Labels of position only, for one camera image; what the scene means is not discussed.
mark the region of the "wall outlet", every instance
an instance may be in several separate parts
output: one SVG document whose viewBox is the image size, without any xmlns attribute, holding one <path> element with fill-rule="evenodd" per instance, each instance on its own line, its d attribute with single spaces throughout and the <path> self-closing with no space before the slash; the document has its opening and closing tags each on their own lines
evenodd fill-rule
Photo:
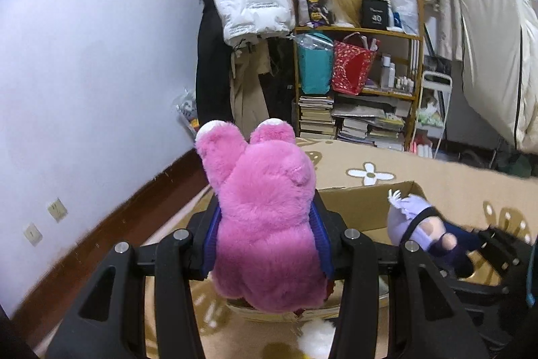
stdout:
<svg viewBox="0 0 538 359">
<path fill-rule="evenodd" d="M 36 225 L 33 223 L 30 224 L 26 228 L 26 230 L 24 230 L 24 235 L 26 239 L 28 239 L 33 246 L 36 246 L 38 243 L 40 243 L 43 238 L 43 235 L 37 229 Z"/>
<path fill-rule="evenodd" d="M 53 202 L 50 206 L 48 206 L 48 212 L 50 215 L 56 219 L 56 222 L 60 222 L 62 219 L 65 218 L 67 214 L 67 209 L 64 207 L 62 202 L 60 201 L 60 198 L 58 198 L 55 202 Z"/>
</svg>

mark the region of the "white metal rack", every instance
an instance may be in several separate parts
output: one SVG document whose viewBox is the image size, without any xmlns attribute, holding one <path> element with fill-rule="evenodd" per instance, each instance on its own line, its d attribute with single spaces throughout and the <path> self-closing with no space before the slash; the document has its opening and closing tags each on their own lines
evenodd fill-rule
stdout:
<svg viewBox="0 0 538 359">
<path fill-rule="evenodd" d="M 432 125 L 424 125 L 419 122 L 419 110 L 422 108 L 422 96 L 424 89 L 434 90 L 436 98 L 439 99 L 439 94 L 442 96 L 442 102 L 445 104 L 445 114 L 443 115 L 443 126 L 436 127 Z M 450 96 L 452 95 L 452 78 L 444 73 L 426 71 L 422 73 L 422 81 L 420 86 L 419 104 L 415 113 L 415 128 L 413 129 L 413 137 L 411 138 L 410 145 L 413 144 L 416 136 L 416 130 L 426 130 L 428 137 L 437 139 L 437 146 L 435 148 L 435 154 L 433 158 L 437 156 L 439 150 L 440 141 L 443 139 L 445 128 L 447 126 L 448 108 L 450 106 Z"/>
</svg>

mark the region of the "white ear tip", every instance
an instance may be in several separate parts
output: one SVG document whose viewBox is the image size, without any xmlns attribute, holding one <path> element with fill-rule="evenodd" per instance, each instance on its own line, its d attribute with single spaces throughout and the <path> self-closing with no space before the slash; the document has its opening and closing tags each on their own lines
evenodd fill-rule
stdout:
<svg viewBox="0 0 538 359">
<path fill-rule="evenodd" d="M 260 125 L 258 126 L 261 127 L 262 125 L 280 125 L 281 123 L 284 123 L 284 121 L 278 118 L 271 118 L 271 119 L 266 119 L 265 121 L 260 123 Z"/>
<path fill-rule="evenodd" d="M 226 125 L 226 122 L 223 120 L 210 120 L 209 122 L 205 123 L 200 127 L 196 134 L 196 140 L 200 139 L 203 135 L 209 133 L 212 129 L 215 127 L 221 127 L 223 125 Z"/>
</svg>

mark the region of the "black box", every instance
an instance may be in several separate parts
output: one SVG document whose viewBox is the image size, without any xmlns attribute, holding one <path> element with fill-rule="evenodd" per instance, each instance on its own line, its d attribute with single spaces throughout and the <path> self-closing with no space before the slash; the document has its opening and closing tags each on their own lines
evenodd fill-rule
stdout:
<svg viewBox="0 0 538 359">
<path fill-rule="evenodd" d="M 360 24 L 363 28 L 387 29 L 388 2 L 384 0 L 362 0 Z"/>
</svg>

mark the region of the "silver screw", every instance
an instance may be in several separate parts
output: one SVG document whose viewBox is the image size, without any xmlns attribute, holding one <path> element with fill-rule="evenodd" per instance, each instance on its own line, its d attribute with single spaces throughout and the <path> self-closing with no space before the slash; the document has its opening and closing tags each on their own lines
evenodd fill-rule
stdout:
<svg viewBox="0 0 538 359">
<path fill-rule="evenodd" d="M 344 232 L 344 236 L 348 239 L 358 239 L 360 237 L 360 232 L 357 229 L 347 229 Z"/>
<path fill-rule="evenodd" d="M 410 251 L 411 253 L 415 253 L 419 250 L 419 245 L 415 241 L 407 241 L 405 242 L 405 248 L 407 251 Z"/>
<path fill-rule="evenodd" d="M 174 239 L 177 241 L 183 241 L 189 237 L 189 231 L 186 229 L 179 229 L 174 232 Z"/>
<path fill-rule="evenodd" d="M 118 242 L 115 246 L 114 246 L 114 251 L 116 253 L 125 253 L 125 251 L 127 251 L 129 249 L 129 244 L 127 242 Z"/>
</svg>

